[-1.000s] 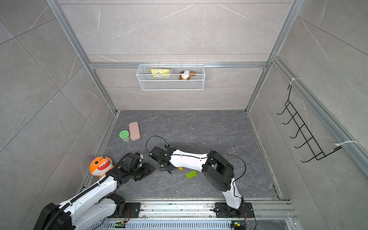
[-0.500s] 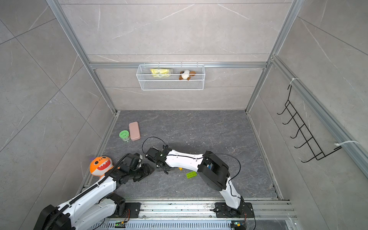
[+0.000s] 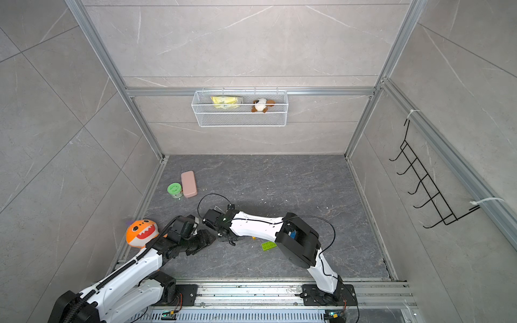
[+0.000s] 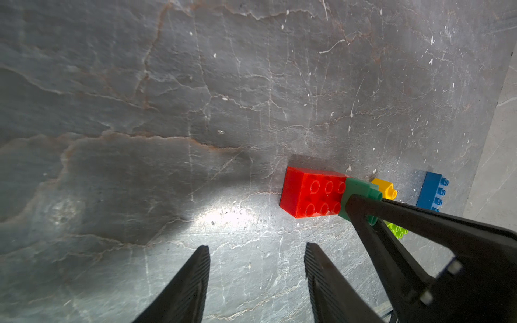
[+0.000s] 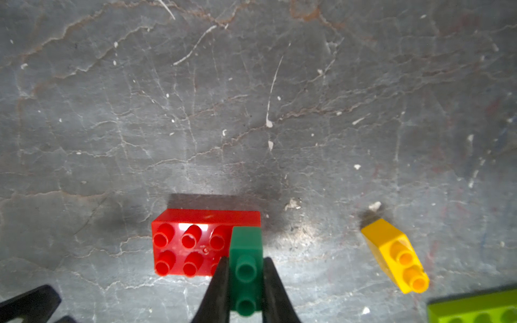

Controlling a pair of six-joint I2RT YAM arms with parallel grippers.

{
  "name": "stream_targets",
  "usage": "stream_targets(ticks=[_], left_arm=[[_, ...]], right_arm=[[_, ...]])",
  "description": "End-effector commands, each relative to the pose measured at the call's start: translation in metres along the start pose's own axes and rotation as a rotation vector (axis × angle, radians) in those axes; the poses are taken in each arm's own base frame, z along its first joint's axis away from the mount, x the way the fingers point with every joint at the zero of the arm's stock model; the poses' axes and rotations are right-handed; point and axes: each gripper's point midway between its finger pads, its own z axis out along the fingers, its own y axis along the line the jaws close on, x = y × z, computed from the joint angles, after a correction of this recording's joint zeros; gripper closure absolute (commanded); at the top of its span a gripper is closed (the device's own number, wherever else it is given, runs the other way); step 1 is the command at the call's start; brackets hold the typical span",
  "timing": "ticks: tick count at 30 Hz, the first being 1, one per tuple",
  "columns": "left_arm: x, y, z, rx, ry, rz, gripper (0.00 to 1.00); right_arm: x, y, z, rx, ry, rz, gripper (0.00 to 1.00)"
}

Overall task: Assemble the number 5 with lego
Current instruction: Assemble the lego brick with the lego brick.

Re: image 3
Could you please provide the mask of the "lime green lego brick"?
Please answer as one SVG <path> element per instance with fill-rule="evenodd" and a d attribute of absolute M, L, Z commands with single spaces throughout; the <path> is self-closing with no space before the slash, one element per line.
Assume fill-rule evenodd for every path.
<path fill-rule="evenodd" d="M 263 251 L 268 251 L 268 250 L 271 250 L 276 247 L 277 247 L 277 245 L 274 242 L 264 242 L 261 245 L 261 248 L 263 249 Z"/>

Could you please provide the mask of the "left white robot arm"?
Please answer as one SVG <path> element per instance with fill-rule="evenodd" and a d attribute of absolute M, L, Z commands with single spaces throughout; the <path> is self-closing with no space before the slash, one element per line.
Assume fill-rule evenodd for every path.
<path fill-rule="evenodd" d="M 194 255 L 215 242 L 207 230 L 189 215 L 171 220 L 163 230 L 143 219 L 127 229 L 126 241 L 140 251 L 129 262 L 79 293 L 60 296 L 50 322 L 125 322 L 150 306 L 183 305 L 176 279 L 161 268 L 179 254 Z"/>

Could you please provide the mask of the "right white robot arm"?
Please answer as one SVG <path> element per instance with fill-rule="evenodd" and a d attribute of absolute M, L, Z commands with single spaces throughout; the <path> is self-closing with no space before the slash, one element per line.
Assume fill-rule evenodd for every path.
<path fill-rule="evenodd" d="M 248 236 L 273 242 L 289 261 L 307 269 L 320 291 L 336 292 L 339 276 L 324 257 L 319 233 L 296 214 L 261 217 L 232 208 L 226 213 L 210 209 L 203 217 L 203 223 L 230 242 Z"/>

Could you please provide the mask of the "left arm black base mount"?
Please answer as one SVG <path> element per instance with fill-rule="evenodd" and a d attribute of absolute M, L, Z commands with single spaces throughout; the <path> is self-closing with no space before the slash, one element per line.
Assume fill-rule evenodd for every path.
<path fill-rule="evenodd" d="M 155 306 L 194 306 L 198 285 L 174 285 L 164 288 L 162 297 Z"/>

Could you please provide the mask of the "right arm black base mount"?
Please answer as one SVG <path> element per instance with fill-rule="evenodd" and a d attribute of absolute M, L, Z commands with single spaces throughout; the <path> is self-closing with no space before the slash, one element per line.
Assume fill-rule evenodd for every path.
<path fill-rule="evenodd" d="M 338 282 L 333 293 L 320 290 L 316 284 L 305 284 L 298 295 L 303 299 L 305 306 L 357 306 L 358 300 L 353 285 L 344 285 Z"/>

